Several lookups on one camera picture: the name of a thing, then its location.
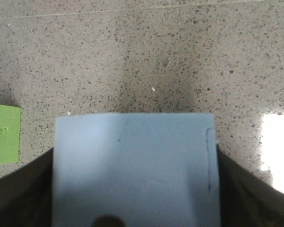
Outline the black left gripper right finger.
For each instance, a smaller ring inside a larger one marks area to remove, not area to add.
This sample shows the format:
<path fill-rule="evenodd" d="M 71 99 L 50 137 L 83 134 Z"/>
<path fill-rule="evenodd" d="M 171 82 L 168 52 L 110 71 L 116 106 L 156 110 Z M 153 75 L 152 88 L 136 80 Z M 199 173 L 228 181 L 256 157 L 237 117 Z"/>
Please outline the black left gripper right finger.
<path fill-rule="evenodd" d="M 284 194 L 217 148 L 223 227 L 284 227 Z"/>

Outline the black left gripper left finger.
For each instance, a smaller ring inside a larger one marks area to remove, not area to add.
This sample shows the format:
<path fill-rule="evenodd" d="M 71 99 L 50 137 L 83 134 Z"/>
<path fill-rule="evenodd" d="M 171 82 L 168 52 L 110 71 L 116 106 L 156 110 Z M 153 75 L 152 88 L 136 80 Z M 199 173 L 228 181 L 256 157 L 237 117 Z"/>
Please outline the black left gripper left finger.
<path fill-rule="evenodd" d="M 49 227 L 53 149 L 0 179 L 0 227 Z"/>

